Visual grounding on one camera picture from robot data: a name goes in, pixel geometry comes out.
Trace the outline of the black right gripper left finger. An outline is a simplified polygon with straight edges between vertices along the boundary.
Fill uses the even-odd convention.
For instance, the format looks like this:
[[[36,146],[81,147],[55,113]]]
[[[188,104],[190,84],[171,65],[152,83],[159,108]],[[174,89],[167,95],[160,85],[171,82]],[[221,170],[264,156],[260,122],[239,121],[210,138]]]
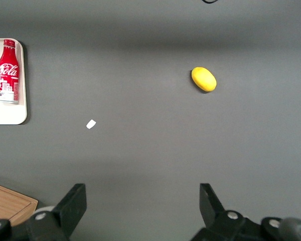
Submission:
[[[86,209],[86,185],[75,184],[58,204],[40,208],[29,218],[29,240],[69,240]]]

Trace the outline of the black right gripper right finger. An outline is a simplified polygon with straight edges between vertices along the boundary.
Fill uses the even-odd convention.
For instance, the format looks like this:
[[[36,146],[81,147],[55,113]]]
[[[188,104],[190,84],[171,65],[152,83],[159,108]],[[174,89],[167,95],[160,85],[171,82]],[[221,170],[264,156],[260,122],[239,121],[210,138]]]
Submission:
[[[203,240],[261,240],[260,227],[235,210],[226,210],[208,183],[200,184]]]

